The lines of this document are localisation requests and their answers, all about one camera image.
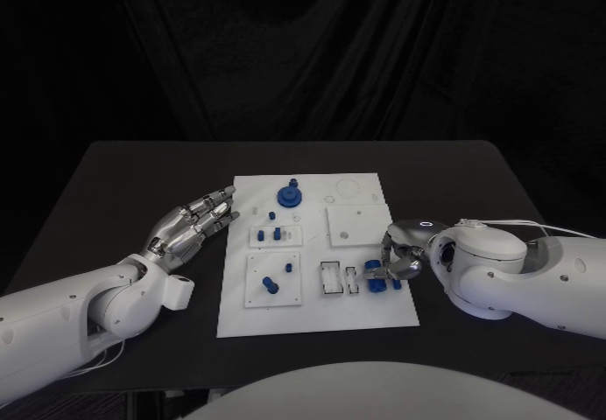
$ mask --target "black table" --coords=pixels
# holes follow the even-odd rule
[[[394,220],[541,220],[486,142],[95,143],[7,292],[139,252],[166,211],[231,185],[235,175],[331,172],[378,172]],[[530,228],[517,234],[540,235]],[[474,318],[427,270],[410,282],[420,327],[217,339],[227,238],[217,235],[178,272],[196,282],[186,310],[163,309],[117,362],[46,391],[224,388],[342,361],[406,361],[471,373],[606,362],[606,340],[551,330],[515,314],[502,321]]]

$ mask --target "peg board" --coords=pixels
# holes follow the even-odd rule
[[[297,207],[284,208],[279,204],[277,194],[279,189],[289,185],[292,178],[297,179],[303,200]],[[230,225],[227,237],[217,336],[224,338],[419,326],[409,283],[403,282],[401,290],[394,290],[388,281],[388,290],[371,293],[368,281],[362,278],[365,261],[380,259],[380,244],[349,248],[331,246],[328,206],[352,206],[351,210],[358,214],[358,210],[368,210],[368,205],[385,205],[378,174],[246,176],[234,178],[234,186],[237,192],[233,210],[240,211],[240,218]],[[391,223],[390,207],[383,207],[388,211],[378,212],[381,220],[377,222],[387,230]],[[269,212],[276,213],[274,220],[269,218]],[[251,247],[256,242],[251,241],[250,235],[259,231],[253,228],[286,226],[300,226],[302,246]],[[360,229],[364,229],[355,221],[344,228],[354,237]],[[247,308],[250,256],[290,250],[299,255],[302,305]],[[326,296],[322,288],[321,264],[336,261],[347,291],[339,296]],[[348,267],[354,267],[357,271],[358,294],[348,293]],[[266,275],[263,273],[259,275],[261,281]]]

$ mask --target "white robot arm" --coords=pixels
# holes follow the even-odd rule
[[[139,335],[160,308],[188,307],[194,282],[171,271],[238,217],[231,186],[160,220],[140,255],[0,297],[0,405],[31,394]],[[88,319],[98,325],[88,333]]]
[[[388,227],[383,260],[371,277],[409,280],[427,264],[471,315],[505,319],[517,312],[550,328],[606,339],[606,240],[546,236],[525,243],[478,220],[455,227],[404,220]]]

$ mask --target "table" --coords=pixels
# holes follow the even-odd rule
[[[541,220],[498,149],[481,141],[95,143],[7,292],[139,252],[171,208],[231,185],[235,175],[328,172],[378,173],[394,220]],[[515,232],[523,239],[538,235]],[[116,363],[46,392],[224,388],[344,361],[404,361],[479,374],[606,362],[606,340],[515,314],[502,321],[474,318],[429,270],[410,282],[420,327],[217,339],[227,238],[215,235],[176,272],[196,282],[186,310],[163,309]]]

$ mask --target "robotic hand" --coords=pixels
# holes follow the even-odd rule
[[[171,276],[204,240],[238,218],[234,186],[178,207],[140,255],[0,297],[0,404],[41,389],[152,325],[162,306],[186,309],[194,282]],[[97,324],[88,333],[87,319]]]
[[[486,221],[538,225],[523,222]],[[383,267],[368,269],[368,277],[409,280],[426,264],[471,315],[505,319],[517,312],[550,328],[606,339],[606,240],[546,236],[525,243],[481,220],[462,219],[455,227],[404,220],[388,226],[383,245]]]

